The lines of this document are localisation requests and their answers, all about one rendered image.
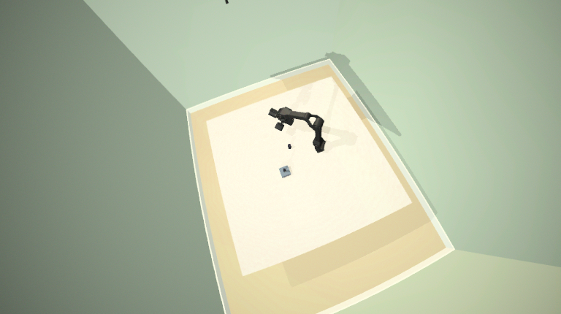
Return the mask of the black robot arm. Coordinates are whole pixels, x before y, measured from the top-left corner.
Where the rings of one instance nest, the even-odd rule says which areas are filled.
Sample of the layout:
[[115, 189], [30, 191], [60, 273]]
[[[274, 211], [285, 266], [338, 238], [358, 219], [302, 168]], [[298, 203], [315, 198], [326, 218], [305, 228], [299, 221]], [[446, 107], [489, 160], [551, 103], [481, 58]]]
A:
[[[279, 121], [284, 122], [292, 126], [294, 119], [304, 120], [308, 123], [309, 127], [311, 127], [315, 131], [315, 138], [313, 140], [313, 145], [317, 153], [321, 153], [324, 151], [324, 138], [322, 137], [322, 127], [324, 120], [319, 115], [311, 114], [310, 112], [298, 112], [292, 111], [289, 108], [282, 107], [278, 111], [274, 108], [270, 108], [268, 115], [278, 118]], [[310, 122], [310, 117], [316, 118], [314, 124]]]

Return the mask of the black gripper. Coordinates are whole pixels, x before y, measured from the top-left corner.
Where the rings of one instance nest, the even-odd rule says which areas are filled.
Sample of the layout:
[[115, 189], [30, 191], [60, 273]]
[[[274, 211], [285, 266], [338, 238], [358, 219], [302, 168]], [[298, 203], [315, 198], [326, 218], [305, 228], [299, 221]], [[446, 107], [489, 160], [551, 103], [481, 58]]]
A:
[[275, 129], [277, 129], [279, 131], [282, 131], [283, 127], [284, 127], [284, 125], [283, 125], [284, 123], [285, 123], [285, 121], [284, 122], [277, 122], [276, 125], [275, 125]]

